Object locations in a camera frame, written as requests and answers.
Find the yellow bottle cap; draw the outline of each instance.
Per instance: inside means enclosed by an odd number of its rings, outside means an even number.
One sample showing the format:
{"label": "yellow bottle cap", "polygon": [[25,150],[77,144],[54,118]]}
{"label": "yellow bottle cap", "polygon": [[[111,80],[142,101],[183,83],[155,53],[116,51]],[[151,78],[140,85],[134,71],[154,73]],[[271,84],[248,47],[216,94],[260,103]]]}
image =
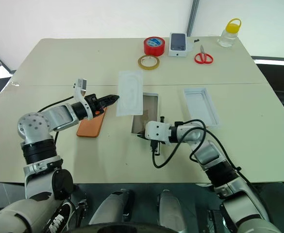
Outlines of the yellow bottle cap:
{"label": "yellow bottle cap", "polygon": [[[239,20],[240,24],[235,24],[235,23],[232,23],[232,21],[235,21],[235,20]],[[226,31],[228,33],[237,33],[239,30],[240,30],[240,27],[241,27],[241,20],[238,19],[238,18],[233,18],[232,20],[230,20],[226,26]]]}

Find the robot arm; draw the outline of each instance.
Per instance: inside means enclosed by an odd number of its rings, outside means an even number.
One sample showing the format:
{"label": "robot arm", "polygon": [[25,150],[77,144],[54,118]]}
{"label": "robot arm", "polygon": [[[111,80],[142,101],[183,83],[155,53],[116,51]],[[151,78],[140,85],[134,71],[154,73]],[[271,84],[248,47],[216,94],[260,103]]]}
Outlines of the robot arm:
{"label": "robot arm", "polygon": [[[168,145],[178,143],[183,135],[194,127],[199,129],[190,131],[182,141],[194,150],[202,140],[203,128],[193,122],[186,125],[178,122],[171,126],[150,121],[146,125],[145,138]],[[269,223],[268,214],[260,200],[212,141],[204,142],[194,156],[213,184],[215,193],[224,200],[220,209],[231,232],[243,233],[251,229],[254,233],[268,230],[280,232]]]}
{"label": "robot arm", "polygon": [[86,80],[74,85],[76,103],[49,108],[40,113],[22,116],[17,125],[24,139],[21,143],[26,166],[25,200],[19,200],[0,211],[0,233],[39,233],[48,220],[73,191],[69,171],[62,169],[63,160],[56,152],[52,131],[61,131],[78,124],[79,120],[100,115],[119,96],[97,99],[85,96]]}

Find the plastic bottle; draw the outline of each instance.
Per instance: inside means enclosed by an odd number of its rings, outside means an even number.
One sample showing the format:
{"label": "plastic bottle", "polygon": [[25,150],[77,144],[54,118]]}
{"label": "plastic bottle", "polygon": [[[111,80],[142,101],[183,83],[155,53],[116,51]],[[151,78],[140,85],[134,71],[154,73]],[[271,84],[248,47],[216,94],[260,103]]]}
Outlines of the plastic bottle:
{"label": "plastic bottle", "polygon": [[[240,24],[232,23],[235,20],[239,20]],[[221,34],[220,38],[218,39],[218,43],[222,47],[231,47],[234,44],[235,39],[238,37],[238,32],[241,27],[241,20],[238,18],[233,18],[230,20],[225,28],[223,30],[223,33]]]}

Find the table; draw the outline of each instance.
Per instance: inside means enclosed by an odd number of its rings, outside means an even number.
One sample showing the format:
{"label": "table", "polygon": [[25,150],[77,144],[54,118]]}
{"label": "table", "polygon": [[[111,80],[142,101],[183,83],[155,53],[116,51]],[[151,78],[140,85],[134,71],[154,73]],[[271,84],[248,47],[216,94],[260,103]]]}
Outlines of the table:
{"label": "table", "polygon": [[[252,182],[284,181],[284,108],[267,83],[208,85],[145,85],[158,93],[159,114],[166,122],[188,120],[183,89],[206,87],[222,126],[210,129],[232,161]],[[98,97],[116,94],[116,86],[90,86]],[[72,93],[69,86],[12,86],[0,94],[0,181],[24,182],[25,161],[17,134],[17,120]],[[98,138],[79,138],[78,126],[59,133],[57,152],[75,183],[207,183],[199,165],[189,161],[182,144],[162,169],[152,165],[150,142],[130,134],[132,116],[116,117],[108,108]],[[161,147],[165,158],[173,146]]]}
{"label": "table", "polygon": [[[188,41],[193,50],[187,57],[168,57],[166,49],[155,70],[144,72],[144,85],[188,85],[224,83],[267,83],[239,39],[223,48],[217,37],[195,37]],[[20,85],[68,85],[77,78],[87,85],[118,85],[120,70],[140,70],[144,38],[130,39],[42,39],[28,55],[12,80]],[[213,56],[211,66],[193,61],[200,45]]]}

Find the red scissors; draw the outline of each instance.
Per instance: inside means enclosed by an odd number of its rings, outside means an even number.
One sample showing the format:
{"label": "red scissors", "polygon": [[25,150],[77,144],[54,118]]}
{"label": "red scissors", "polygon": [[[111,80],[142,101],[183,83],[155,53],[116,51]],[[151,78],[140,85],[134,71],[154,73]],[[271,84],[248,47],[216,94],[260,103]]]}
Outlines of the red scissors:
{"label": "red scissors", "polygon": [[200,46],[200,51],[201,52],[195,56],[195,62],[198,64],[211,64],[213,62],[213,57],[204,52],[202,45]]}

